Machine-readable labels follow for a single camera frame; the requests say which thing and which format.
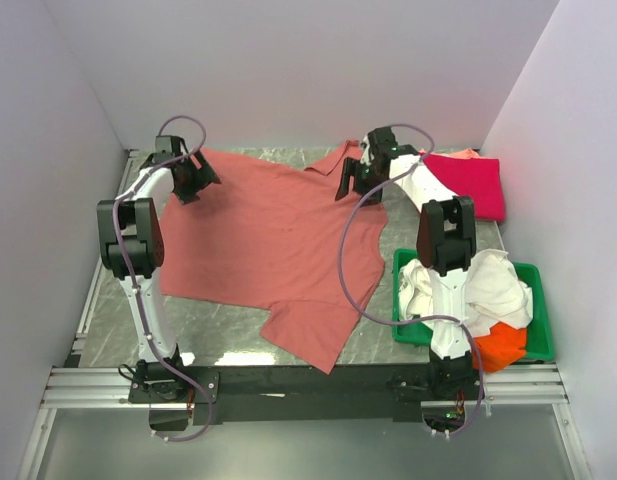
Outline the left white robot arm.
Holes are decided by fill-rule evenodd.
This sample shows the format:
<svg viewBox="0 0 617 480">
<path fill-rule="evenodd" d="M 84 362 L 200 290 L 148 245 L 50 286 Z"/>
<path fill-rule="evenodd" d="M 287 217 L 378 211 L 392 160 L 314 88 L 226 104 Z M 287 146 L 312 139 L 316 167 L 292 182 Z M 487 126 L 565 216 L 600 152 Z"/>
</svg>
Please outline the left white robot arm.
<svg viewBox="0 0 617 480">
<path fill-rule="evenodd" d="M 183 138 L 160 133 L 137 179 L 96 208 L 102 264 L 124 291 L 139 343 L 136 366 L 122 366 L 119 372 L 129 374 L 135 387 L 167 402 L 207 392 L 186 371 L 167 325 L 160 290 L 165 243 L 157 205 L 170 196 L 190 204 L 201 190 L 220 182 L 199 148 L 190 150 Z"/>
</svg>

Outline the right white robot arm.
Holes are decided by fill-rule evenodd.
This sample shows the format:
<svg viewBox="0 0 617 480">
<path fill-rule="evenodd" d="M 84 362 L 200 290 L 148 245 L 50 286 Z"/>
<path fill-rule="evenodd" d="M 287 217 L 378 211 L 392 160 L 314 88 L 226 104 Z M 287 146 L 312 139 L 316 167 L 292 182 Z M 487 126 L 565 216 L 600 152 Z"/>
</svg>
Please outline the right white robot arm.
<svg viewBox="0 0 617 480">
<path fill-rule="evenodd" d="M 448 399 L 474 380 L 473 356 L 478 353 L 467 329 L 465 286 L 476 254 L 473 200 L 446 187 L 425 165 L 435 148 L 432 137 L 410 126 L 429 142 L 420 153 L 399 144 L 394 125 L 371 130 L 360 142 L 361 157 L 344 159 L 337 201 L 350 191 L 361 196 L 355 210 L 381 202 L 383 189 L 397 185 L 420 213 L 416 252 L 427 270 L 432 289 L 432 313 L 406 324 L 430 321 L 427 387 L 432 395 Z"/>
</svg>

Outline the salmon pink t shirt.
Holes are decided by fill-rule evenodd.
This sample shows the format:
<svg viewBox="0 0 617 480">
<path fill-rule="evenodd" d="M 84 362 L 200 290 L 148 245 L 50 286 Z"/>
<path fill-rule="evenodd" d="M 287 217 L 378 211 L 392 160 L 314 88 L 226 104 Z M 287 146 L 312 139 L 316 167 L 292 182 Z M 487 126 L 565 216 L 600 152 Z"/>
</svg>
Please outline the salmon pink t shirt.
<svg viewBox="0 0 617 480">
<path fill-rule="evenodd" d="M 160 218 L 161 291 L 266 310 L 264 339 L 330 372 L 385 268 L 384 207 L 335 200 L 344 159 L 359 154 L 348 140 L 300 170 L 207 151 L 221 183 L 187 205 L 169 199 Z"/>
</svg>

